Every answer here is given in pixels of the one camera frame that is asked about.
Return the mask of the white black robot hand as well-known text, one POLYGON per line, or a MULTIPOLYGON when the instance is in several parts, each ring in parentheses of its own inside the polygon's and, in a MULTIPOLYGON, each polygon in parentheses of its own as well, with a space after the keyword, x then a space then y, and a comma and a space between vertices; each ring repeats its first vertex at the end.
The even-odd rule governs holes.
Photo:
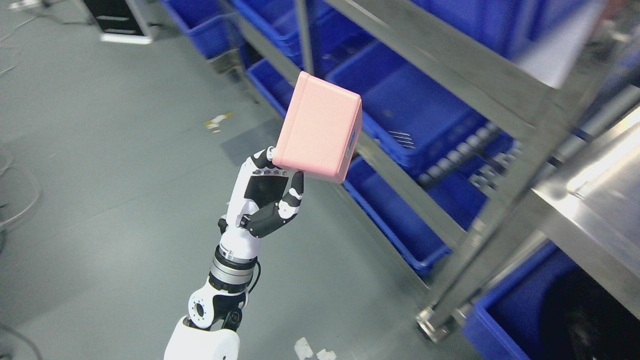
POLYGON ((304 196, 304 173, 274 164, 274 146, 250 155, 240 166, 225 215, 219 251, 245 263, 258 257, 261 241, 290 223, 304 196))

